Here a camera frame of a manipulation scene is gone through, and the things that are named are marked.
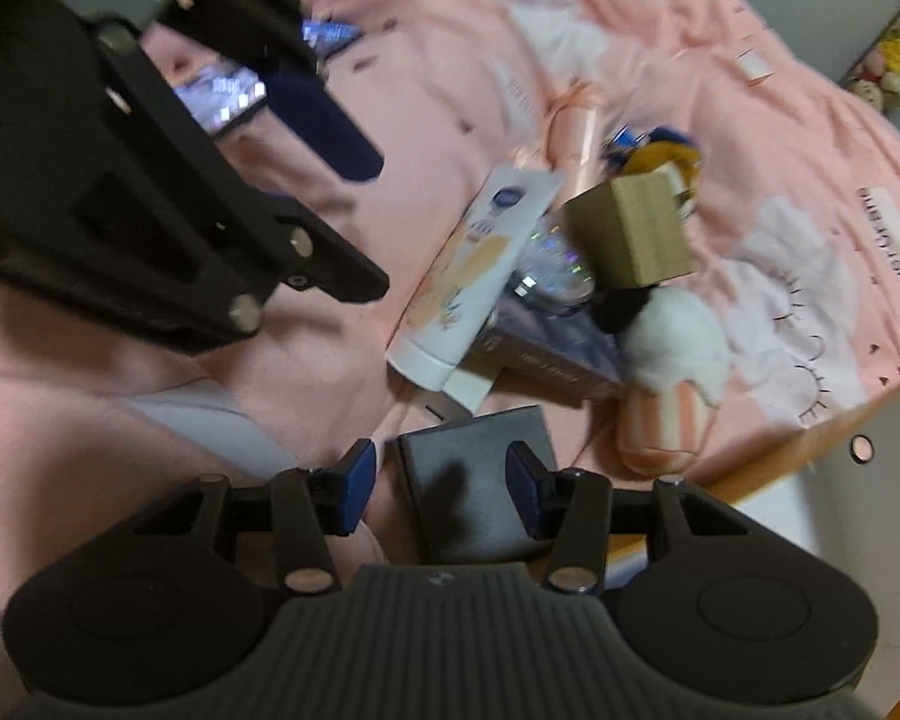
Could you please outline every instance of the pink blanket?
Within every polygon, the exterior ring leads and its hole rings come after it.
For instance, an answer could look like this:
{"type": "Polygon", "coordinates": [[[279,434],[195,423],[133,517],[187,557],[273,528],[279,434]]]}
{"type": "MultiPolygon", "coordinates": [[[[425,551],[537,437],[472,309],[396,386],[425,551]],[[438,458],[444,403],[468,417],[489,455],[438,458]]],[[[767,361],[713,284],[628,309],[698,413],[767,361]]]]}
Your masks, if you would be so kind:
{"type": "MultiPolygon", "coordinates": [[[[574,80],[602,88],[611,124],[671,124],[706,153],[689,223],[700,271],[683,285],[725,322],[735,374],[698,478],[900,382],[900,136],[794,60],[744,1],[306,1],[367,30],[330,87],[386,154],[382,176],[344,184],[269,115],[224,150],[248,181],[327,218],[391,291],[346,307],[281,290],[259,338],[191,361],[0,287],[0,608],[146,499],[221,469],[114,394],[210,376],[304,464],[427,424],[386,345],[491,167],[539,145],[574,80]],[[758,86],[737,62],[749,49],[773,71],[758,86]]],[[[151,52],[168,74],[194,59],[167,35],[151,52]]],[[[485,408],[529,402],[543,403],[561,464],[620,475],[612,407],[508,376],[485,408]]],[[[367,523],[391,560],[411,560],[390,475],[385,464],[367,523]]],[[[366,531],[336,546],[374,559],[366,531]]]]}

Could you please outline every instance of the ribbed gray panel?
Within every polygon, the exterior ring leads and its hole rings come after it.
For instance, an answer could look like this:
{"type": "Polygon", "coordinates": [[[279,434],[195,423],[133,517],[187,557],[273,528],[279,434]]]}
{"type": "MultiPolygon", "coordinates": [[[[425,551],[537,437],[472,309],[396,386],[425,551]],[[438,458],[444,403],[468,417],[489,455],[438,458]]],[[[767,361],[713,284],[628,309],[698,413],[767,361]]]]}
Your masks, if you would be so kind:
{"type": "Polygon", "coordinates": [[[367,567],[346,592],[285,605],[253,655],[208,688],[142,709],[90,709],[36,696],[14,716],[36,717],[874,718],[845,691],[781,709],[751,709],[691,693],[637,659],[599,601],[541,590],[522,565],[367,567]]]}

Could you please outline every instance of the glittery compact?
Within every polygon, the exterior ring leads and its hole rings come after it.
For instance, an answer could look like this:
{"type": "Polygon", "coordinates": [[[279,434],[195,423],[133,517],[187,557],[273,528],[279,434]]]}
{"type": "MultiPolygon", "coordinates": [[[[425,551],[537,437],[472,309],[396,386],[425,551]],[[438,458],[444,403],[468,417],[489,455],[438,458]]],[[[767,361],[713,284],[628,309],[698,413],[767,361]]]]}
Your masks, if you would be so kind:
{"type": "Polygon", "coordinates": [[[594,279],[567,240],[559,215],[545,215],[520,255],[511,289],[530,306],[562,317],[583,308],[594,293],[594,279]]]}

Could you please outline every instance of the cream tube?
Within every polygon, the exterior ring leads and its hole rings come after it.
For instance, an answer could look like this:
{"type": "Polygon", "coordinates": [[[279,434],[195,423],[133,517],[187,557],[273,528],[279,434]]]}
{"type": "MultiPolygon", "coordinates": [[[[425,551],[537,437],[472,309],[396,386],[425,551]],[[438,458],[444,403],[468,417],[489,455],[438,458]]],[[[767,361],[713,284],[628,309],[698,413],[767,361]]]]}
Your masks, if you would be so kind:
{"type": "Polygon", "coordinates": [[[600,183],[600,148],[606,115],[604,99],[590,86],[573,90],[554,113],[547,138],[547,159],[564,177],[554,209],[600,183]]]}
{"type": "Polygon", "coordinates": [[[386,350],[413,384],[438,392],[506,287],[562,176],[497,167],[424,277],[386,350]]]}

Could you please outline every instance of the smartphone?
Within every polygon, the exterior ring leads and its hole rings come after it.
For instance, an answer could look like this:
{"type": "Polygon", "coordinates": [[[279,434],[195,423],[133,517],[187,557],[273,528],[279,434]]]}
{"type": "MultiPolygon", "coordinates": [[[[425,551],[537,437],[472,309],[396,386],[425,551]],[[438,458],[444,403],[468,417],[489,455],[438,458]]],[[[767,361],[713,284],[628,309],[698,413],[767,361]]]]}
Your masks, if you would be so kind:
{"type": "Polygon", "coordinates": [[[191,116],[218,138],[266,107],[266,84],[236,62],[221,59],[173,89],[191,116]]]}
{"type": "Polygon", "coordinates": [[[317,22],[305,20],[303,39],[317,52],[320,59],[329,59],[352,46],[364,36],[362,30],[346,22],[317,22]]]}

